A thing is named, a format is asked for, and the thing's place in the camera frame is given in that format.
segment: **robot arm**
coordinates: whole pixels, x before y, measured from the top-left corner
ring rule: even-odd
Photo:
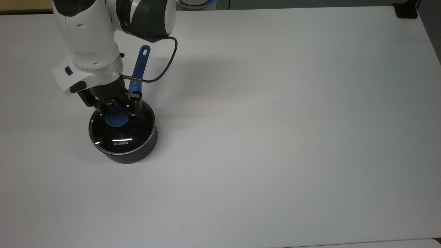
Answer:
[[[124,98],[124,90],[116,87],[122,81],[123,64],[114,31],[156,41],[172,32],[176,19],[174,0],[53,0],[52,4],[71,52],[52,73],[65,94],[91,89],[99,100]]]

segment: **table surface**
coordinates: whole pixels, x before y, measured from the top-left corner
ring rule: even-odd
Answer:
[[[271,248],[441,236],[441,67],[392,7],[179,12],[117,164],[51,69],[52,15],[0,16],[0,244]],[[139,48],[116,32],[124,73]],[[172,41],[151,44],[145,78]]]
[[[441,248],[441,244],[433,239],[401,240],[388,242],[358,243],[358,244],[332,244],[322,248]]]

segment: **blue handle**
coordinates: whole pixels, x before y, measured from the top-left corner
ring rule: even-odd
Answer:
[[[150,47],[143,45],[139,50],[138,58],[136,60],[135,68],[133,69],[132,76],[141,79],[144,76],[144,71],[146,70],[147,60],[149,59]],[[142,82],[130,81],[129,92],[133,93],[135,91],[141,91]]]

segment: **black pot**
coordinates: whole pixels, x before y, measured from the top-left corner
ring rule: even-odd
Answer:
[[[153,150],[158,138],[155,115],[143,101],[141,118],[129,116],[128,121],[114,127],[95,111],[89,122],[89,136],[94,146],[113,161],[130,164],[145,158]]]

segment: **black cable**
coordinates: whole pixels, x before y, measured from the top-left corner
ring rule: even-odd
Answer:
[[[160,78],[162,78],[162,76],[164,76],[164,74],[167,72],[168,68],[170,67],[170,65],[172,64],[173,58],[175,57],[176,51],[178,49],[178,40],[175,37],[172,36],[167,36],[167,37],[160,37],[160,38],[148,38],[148,37],[142,37],[142,36],[137,36],[145,41],[148,42],[157,42],[160,40],[174,40],[175,41],[175,49],[173,50],[172,56],[170,58],[170,60],[168,61],[167,66],[165,67],[165,69],[162,71],[162,73],[155,79],[152,80],[145,80],[145,79],[139,79],[139,78],[134,78],[134,77],[130,77],[130,76],[125,76],[123,75],[124,79],[130,79],[130,80],[134,80],[134,81],[138,81],[138,82],[143,82],[143,83],[153,83],[158,81]]]

